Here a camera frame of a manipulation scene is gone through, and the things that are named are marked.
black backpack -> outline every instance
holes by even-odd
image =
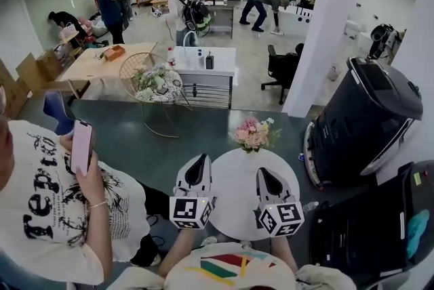
[[[185,24],[189,30],[202,31],[211,22],[210,11],[200,0],[179,0],[184,5]]]

flower arrangement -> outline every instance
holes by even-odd
[[[136,97],[140,100],[149,100],[155,90],[163,87],[165,66],[155,65],[150,70],[137,68],[132,77],[132,83],[137,87]]]
[[[261,122],[256,118],[248,118],[235,132],[229,132],[229,137],[248,154],[252,151],[258,152],[261,148],[272,148],[281,131],[270,131],[273,123],[272,118]]]

white column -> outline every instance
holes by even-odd
[[[323,86],[354,0],[316,0],[303,54],[282,112],[305,117]]]

black chair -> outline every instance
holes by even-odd
[[[265,86],[272,85],[282,86],[279,101],[280,105],[283,104],[283,95],[285,93],[285,89],[291,88],[292,80],[296,74],[303,47],[304,43],[299,43],[296,46],[295,53],[277,55],[274,45],[269,45],[269,76],[276,79],[276,81],[263,83],[260,85],[260,89],[265,90]]]

hand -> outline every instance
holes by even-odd
[[[89,201],[91,206],[105,201],[104,184],[102,183],[101,171],[98,167],[98,155],[95,152],[92,152],[86,176],[77,169],[77,181],[84,197]]]

